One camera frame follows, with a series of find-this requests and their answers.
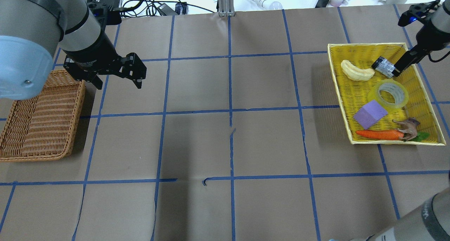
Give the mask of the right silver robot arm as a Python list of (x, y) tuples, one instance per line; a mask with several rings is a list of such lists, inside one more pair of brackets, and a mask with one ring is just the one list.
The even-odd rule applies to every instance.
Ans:
[(435, 0), (422, 4), (411, 5), (398, 21), (400, 27), (405, 27), (415, 21), (423, 24), (416, 34), (417, 44), (394, 64), (395, 77), (409, 66), (419, 63), (431, 52), (440, 51), (449, 45), (450, 41), (450, 0), (440, 2)]

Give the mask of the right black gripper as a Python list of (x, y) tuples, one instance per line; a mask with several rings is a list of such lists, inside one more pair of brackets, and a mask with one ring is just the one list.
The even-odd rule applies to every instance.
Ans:
[(419, 47), (413, 47), (411, 50), (405, 52), (401, 57), (401, 62), (394, 64), (393, 75), (398, 77), (404, 72), (410, 65), (420, 62), (422, 59), (422, 49)]

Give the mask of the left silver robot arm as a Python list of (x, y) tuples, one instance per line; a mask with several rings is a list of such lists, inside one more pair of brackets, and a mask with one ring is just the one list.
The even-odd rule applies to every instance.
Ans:
[(138, 89), (147, 68), (135, 53), (121, 57), (105, 33), (121, 23), (119, 0), (1, 0), (2, 98), (36, 97), (54, 65), (60, 48), (64, 68), (76, 81), (102, 89), (99, 76), (114, 75), (133, 81)]

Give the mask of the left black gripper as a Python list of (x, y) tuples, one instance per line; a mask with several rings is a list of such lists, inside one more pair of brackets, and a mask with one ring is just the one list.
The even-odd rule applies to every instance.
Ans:
[[(76, 81), (90, 81), (96, 89), (102, 90), (103, 81), (96, 76), (114, 75), (123, 78), (120, 72), (122, 64), (121, 57), (116, 51), (94, 51), (94, 52), (69, 52), (66, 51), (66, 60), (63, 67)], [(133, 79), (137, 89), (142, 88), (142, 79)]]

